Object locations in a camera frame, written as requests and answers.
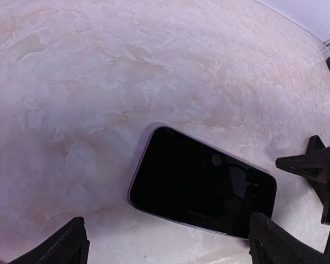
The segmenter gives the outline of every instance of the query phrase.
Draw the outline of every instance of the marble tabletop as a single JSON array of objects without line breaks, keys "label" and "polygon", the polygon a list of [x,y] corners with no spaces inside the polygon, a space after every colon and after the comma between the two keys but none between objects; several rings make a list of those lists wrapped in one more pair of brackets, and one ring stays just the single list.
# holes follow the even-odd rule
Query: marble tabletop
[{"label": "marble tabletop", "polygon": [[250,0],[0,1],[0,261],[83,216],[90,264],[250,263],[240,239],[129,205],[159,123],[271,173],[273,220],[322,251],[321,203],[274,161],[330,145],[327,56]]}]

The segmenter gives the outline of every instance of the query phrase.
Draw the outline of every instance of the white wall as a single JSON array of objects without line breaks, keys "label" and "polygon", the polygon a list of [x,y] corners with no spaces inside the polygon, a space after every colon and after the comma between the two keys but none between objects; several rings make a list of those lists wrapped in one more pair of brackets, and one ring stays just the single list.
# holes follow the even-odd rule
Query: white wall
[{"label": "white wall", "polygon": [[330,0],[256,0],[325,42],[330,39]]}]

